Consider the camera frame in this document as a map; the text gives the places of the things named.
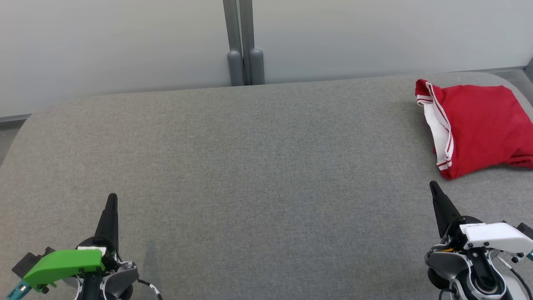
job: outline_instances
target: gray fabric surface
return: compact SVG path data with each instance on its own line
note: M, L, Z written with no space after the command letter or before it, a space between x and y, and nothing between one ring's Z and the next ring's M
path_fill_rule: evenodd
M533 116L497 76L423 77L505 85ZM418 78L117 94L34 114L0 168L0 290L26 252L92 235L115 192L122 257L165 299L438 298L423 261L439 241L429 181L463 214L533 225L533 172L445 181ZM529 264L516 268L533 283ZM42 299L75 294L58 289Z

